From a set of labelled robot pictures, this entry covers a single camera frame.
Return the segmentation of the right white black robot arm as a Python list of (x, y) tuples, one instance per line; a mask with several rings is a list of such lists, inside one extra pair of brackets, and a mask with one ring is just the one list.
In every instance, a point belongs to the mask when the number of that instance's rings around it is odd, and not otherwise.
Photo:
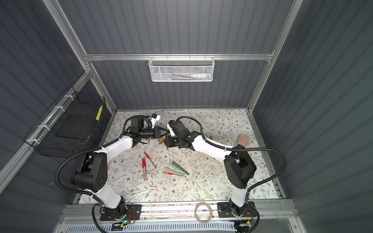
[[(167, 147), (178, 147), (207, 154), (221, 162), (233, 185), (230, 198), (231, 212), (234, 216), (242, 216), (245, 209), (249, 208), (248, 197), (250, 192), (264, 183), (278, 177), (287, 165), (283, 153), (269, 148), (245, 148), (242, 145), (229, 147), (219, 144), (205, 137), (203, 127), (199, 121), (189, 116), (181, 116), (176, 120), (170, 120), (167, 124), (170, 135), (167, 136)], [(274, 175), (256, 184), (249, 186), (249, 181), (254, 177), (256, 165), (249, 155), (250, 151), (269, 151), (279, 155), (282, 166)]]

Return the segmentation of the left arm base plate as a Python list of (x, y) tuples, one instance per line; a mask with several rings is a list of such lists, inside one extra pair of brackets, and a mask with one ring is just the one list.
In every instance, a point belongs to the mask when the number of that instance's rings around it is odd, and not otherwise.
[(130, 204), (119, 206), (116, 209), (100, 208), (100, 221), (139, 220), (142, 205)]

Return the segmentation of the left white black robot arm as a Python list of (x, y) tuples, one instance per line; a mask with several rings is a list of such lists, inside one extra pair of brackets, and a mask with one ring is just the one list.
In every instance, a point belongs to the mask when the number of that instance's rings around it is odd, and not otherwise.
[[(125, 199), (116, 193), (107, 182), (108, 162), (138, 143), (144, 143), (146, 139), (158, 139), (166, 136), (169, 130), (156, 126), (156, 122), (159, 120), (160, 116), (155, 113), (148, 116), (129, 117), (118, 138), (103, 146), (77, 153), (64, 161), (55, 174), (57, 186), (67, 192), (91, 196), (98, 202), (104, 213), (112, 219), (124, 219), (128, 214)], [(71, 177), (71, 183), (76, 185), (78, 189), (68, 188), (60, 181), (63, 167), (72, 160), (76, 161), (77, 167)]]

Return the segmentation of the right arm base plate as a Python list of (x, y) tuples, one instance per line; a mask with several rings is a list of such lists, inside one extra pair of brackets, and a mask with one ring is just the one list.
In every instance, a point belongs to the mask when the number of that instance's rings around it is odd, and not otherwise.
[(245, 203), (242, 207), (236, 207), (233, 202), (219, 202), (217, 203), (218, 215), (220, 218), (230, 217), (246, 217), (254, 218), (258, 216), (257, 211), (254, 210), (253, 202)]

